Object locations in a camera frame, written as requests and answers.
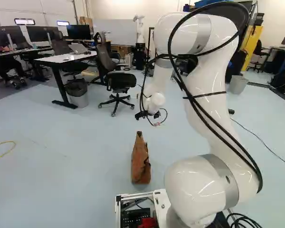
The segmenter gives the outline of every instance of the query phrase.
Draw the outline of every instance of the whiteboard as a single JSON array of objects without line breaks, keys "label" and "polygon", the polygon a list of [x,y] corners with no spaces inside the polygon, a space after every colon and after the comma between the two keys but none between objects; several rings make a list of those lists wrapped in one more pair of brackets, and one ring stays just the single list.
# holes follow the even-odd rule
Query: whiteboard
[{"label": "whiteboard", "polygon": [[93,19],[93,27],[94,33],[110,32],[107,39],[111,44],[135,46],[137,29],[132,19]]}]

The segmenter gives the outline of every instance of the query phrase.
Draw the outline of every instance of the black office chair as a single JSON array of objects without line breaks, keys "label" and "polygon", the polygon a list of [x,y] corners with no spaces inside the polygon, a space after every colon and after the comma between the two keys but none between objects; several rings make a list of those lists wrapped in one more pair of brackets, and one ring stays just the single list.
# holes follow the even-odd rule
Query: black office chair
[{"label": "black office chair", "polygon": [[256,48],[253,52],[253,54],[259,56],[259,58],[257,59],[256,62],[250,62],[251,64],[254,64],[254,66],[248,66],[247,67],[247,70],[249,69],[253,69],[254,71],[257,70],[257,73],[260,72],[260,70],[263,72],[264,69],[261,69],[261,66],[262,66],[262,63],[259,63],[259,60],[262,56],[269,56],[269,53],[267,52],[262,52],[263,50],[269,50],[268,48],[263,48],[262,47],[262,42],[260,40],[257,41],[257,44],[256,44]]},{"label": "black office chair", "polygon": [[[56,55],[68,54],[71,52],[70,47],[67,42],[64,40],[52,40],[53,50]],[[83,63],[80,61],[73,61],[71,64],[68,64],[62,68],[65,74],[63,76],[73,76],[73,80],[76,79],[76,75],[79,75],[82,71],[86,70],[89,67],[87,63]]]},{"label": "black office chair", "polygon": [[100,103],[98,105],[98,108],[102,108],[102,106],[105,104],[116,102],[115,109],[111,113],[111,116],[114,117],[116,116],[115,113],[120,102],[130,106],[131,109],[134,109],[135,105],[125,101],[125,99],[130,100],[131,96],[119,96],[119,94],[128,93],[130,87],[135,87],[136,77],[135,75],[124,72],[112,72],[120,65],[116,64],[109,56],[105,44],[105,34],[103,32],[96,33],[94,40],[98,40],[98,36],[101,39],[101,43],[97,43],[96,45],[99,70],[101,70],[101,72],[99,72],[99,78],[103,77],[103,82],[106,85],[108,91],[113,90],[113,93],[116,93],[116,96],[110,95],[111,100]]},{"label": "black office chair", "polygon": [[120,55],[118,53],[109,53],[107,48],[107,43],[105,40],[105,34],[103,32],[96,33],[94,36],[94,42],[96,44],[96,52],[97,57],[95,58],[95,62],[97,65],[99,76],[94,78],[90,84],[98,84],[98,85],[106,85],[104,81],[105,76],[112,71],[121,70],[121,67],[127,67],[127,64],[119,64],[115,63],[112,58],[120,59]]},{"label": "black office chair", "polygon": [[[23,42],[21,44],[17,44],[17,48],[19,49],[25,49],[25,48],[33,48],[33,46],[31,46],[27,41]],[[27,69],[25,72],[31,71],[33,70],[35,73],[35,77],[33,78],[32,76],[30,77],[31,79],[37,80],[37,81],[46,81],[47,79],[45,79],[43,77],[43,72],[42,70],[45,69],[46,71],[49,71],[48,67],[44,67],[44,66],[40,66],[39,64],[37,64],[34,60],[37,58],[44,58],[44,57],[49,57],[52,56],[52,54],[40,54],[38,52],[32,52],[32,53],[26,53],[26,54],[22,54],[20,55],[20,58],[27,62],[30,63],[31,66],[33,67],[32,69]]]}]

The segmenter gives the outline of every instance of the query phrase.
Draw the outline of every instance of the trash can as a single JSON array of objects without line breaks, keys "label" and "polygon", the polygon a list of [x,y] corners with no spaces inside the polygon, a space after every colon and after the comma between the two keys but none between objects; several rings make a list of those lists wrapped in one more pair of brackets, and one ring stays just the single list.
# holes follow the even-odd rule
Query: trash can
[{"label": "trash can", "polygon": [[89,105],[87,97],[87,82],[84,78],[75,79],[65,84],[66,93],[70,97],[71,103],[84,108]]},{"label": "trash can", "polygon": [[248,80],[240,75],[233,75],[229,85],[229,91],[233,94],[240,94],[244,91]]}]

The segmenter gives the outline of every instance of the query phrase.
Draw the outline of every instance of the red component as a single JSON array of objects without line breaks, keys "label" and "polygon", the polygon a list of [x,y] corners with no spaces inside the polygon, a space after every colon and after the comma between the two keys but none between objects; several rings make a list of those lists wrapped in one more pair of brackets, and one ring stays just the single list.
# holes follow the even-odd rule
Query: red component
[{"label": "red component", "polygon": [[138,228],[157,228],[156,220],[153,218],[142,218],[142,224]]}]

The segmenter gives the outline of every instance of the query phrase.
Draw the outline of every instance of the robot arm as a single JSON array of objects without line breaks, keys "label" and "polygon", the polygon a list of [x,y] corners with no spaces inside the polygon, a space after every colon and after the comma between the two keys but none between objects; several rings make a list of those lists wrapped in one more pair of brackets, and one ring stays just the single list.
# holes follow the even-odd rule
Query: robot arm
[{"label": "robot arm", "polygon": [[[160,54],[168,53],[170,33],[186,15],[185,12],[174,12],[159,19],[154,29],[154,43]],[[198,14],[176,31],[171,52],[175,55],[207,52],[225,43],[236,32],[236,26],[227,18]],[[190,94],[198,96],[196,101],[201,108],[236,142],[239,137],[231,125],[224,91],[226,68],[237,46],[238,38],[221,49],[199,56],[197,67],[184,81]],[[164,105],[165,86],[172,72],[170,60],[157,59],[152,83],[143,90],[143,106],[149,115],[154,115]],[[207,115],[198,114],[201,108],[195,110],[188,99],[184,99],[184,107],[190,125],[208,140],[210,153],[174,163],[165,173],[164,184],[171,202],[170,213],[175,213],[191,228],[204,227],[212,222],[217,212],[254,197],[260,180],[252,165],[243,160],[249,160],[249,157],[242,148]]]},{"label": "robot arm", "polygon": [[144,15],[135,15],[133,21],[137,22],[137,43],[144,43],[143,37],[143,19]]}]

